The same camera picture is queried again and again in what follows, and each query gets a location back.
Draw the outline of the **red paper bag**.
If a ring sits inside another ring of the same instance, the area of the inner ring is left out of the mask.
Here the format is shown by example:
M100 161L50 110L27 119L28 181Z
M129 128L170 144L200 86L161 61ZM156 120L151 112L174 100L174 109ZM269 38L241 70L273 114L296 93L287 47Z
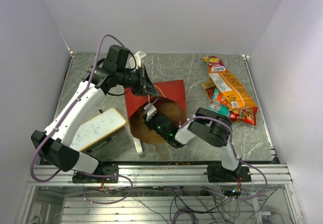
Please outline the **red paper bag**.
M155 82L154 86L159 97L134 96L128 92L125 94L125 103L132 138L155 146L165 140L144 124L143 108L152 103L158 114L166 115L176 127L181 126L186 122L186 93L184 80Z

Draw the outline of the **gold teal chips bag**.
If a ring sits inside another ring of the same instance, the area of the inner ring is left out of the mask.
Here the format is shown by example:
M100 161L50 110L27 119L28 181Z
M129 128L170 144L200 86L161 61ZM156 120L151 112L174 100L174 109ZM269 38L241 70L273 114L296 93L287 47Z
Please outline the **gold teal chips bag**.
M215 84L212 80L205 81L201 85L202 85L203 89L215 86Z

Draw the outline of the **teal snack packet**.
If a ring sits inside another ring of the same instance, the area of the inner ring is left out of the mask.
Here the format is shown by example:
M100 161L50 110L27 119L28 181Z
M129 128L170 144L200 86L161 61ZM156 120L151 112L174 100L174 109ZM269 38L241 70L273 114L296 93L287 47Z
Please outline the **teal snack packet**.
M214 111L218 114L224 115L226 117L230 116L229 108L219 101L212 101L209 106L207 107L208 110Z

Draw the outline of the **orange snack packet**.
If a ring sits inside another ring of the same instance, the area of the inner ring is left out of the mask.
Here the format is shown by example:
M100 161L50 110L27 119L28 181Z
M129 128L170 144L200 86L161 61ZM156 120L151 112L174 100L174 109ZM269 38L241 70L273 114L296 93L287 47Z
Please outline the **orange snack packet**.
M213 93L213 96L211 98L212 101L218 101L220 102L222 105L226 106L226 107L230 107L230 103L224 98L223 94L219 91L219 89L216 87Z

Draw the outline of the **colourful fruit candy packet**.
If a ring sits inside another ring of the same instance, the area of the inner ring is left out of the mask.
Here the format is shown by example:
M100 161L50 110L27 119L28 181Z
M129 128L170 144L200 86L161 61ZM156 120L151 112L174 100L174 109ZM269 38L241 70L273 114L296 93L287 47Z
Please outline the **colourful fruit candy packet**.
M219 56L205 56L201 60L207 63L210 73L228 72L227 67L223 64Z

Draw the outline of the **yellow orange snack box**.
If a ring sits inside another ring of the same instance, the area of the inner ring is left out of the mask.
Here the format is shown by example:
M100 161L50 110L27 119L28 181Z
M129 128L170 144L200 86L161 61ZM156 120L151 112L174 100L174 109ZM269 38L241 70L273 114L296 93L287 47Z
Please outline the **yellow orange snack box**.
M232 73L209 73L209 77L228 102L230 111L257 107L248 91Z

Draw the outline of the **red yellow snack packet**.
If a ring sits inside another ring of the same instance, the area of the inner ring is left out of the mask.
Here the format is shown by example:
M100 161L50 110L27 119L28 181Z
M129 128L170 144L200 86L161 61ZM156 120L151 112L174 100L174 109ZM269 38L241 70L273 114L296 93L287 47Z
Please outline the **red yellow snack packet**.
M257 125L256 114L258 107L230 111L229 118L232 122L242 121L250 125Z

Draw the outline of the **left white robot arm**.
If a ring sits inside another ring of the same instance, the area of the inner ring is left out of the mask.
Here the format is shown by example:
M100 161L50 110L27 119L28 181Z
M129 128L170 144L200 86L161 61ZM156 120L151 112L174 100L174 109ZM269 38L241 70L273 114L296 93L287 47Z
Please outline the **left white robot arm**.
M71 148L73 138L87 112L99 103L116 86L128 88L135 96L158 96L145 65L144 51L132 53L129 49L112 45L107 56L95 60L83 74L71 100L43 131L35 130L31 141L35 156L54 165L59 171L75 170L85 174L91 182L98 182L103 175L100 161Z

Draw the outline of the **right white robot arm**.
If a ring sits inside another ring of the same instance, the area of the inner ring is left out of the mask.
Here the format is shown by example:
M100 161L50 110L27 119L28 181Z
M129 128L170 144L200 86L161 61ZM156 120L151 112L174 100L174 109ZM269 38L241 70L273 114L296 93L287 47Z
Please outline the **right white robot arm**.
M151 106L143 111L143 119L149 130L155 131L173 148L184 147L193 138L200 138L217 149L221 160L220 178L231 182L240 176L242 160L232 141L232 122L228 117L200 107L193 117L176 126Z

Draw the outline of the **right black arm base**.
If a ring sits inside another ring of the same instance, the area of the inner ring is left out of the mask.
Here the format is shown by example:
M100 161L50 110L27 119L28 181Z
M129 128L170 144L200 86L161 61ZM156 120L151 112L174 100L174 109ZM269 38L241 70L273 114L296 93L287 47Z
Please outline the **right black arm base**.
M221 163L209 165L204 174L207 175L210 183L251 182L250 170L242 164L238 164L238 167L233 171L225 169Z

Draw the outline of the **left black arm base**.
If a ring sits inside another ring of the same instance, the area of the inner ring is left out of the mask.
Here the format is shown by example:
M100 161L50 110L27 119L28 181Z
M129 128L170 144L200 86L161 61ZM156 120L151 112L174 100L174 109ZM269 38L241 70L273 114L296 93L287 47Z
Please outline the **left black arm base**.
M72 182L74 184L91 183L117 183L119 168L115 165L99 165L94 173L74 172Z

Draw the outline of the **white marker eraser stick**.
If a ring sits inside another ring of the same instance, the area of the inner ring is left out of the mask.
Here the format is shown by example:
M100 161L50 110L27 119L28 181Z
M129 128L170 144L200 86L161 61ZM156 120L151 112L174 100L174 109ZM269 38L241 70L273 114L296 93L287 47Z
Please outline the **white marker eraser stick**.
M134 142L134 146L135 146L137 154L142 155L143 154L143 148L142 148L140 139L133 137L133 142Z

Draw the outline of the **small whiteboard orange frame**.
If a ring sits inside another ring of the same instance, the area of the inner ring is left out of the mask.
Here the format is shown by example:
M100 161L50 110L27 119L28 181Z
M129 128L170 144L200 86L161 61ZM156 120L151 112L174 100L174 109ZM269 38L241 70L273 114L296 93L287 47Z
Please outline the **small whiteboard orange frame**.
M77 130L70 147L84 151L113 132L125 126L127 120L112 107L83 123Z

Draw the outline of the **aluminium extrusion frame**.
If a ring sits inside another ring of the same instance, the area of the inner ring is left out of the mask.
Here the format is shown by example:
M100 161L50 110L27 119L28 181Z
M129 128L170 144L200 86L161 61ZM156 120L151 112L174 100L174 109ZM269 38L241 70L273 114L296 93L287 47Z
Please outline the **aluminium extrusion frame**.
M287 203L295 215L293 223L305 223L300 205L294 193L293 181L286 164L256 164L249 168L251 186L265 184L260 173L264 173L269 185L280 184L287 189ZM119 165L119 174L132 180L135 187L153 186L209 186L216 184L208 180L207 165ZM28 187L99 187L101 183L73 183L73 171L62 172L51 181L39 183L29 178Z

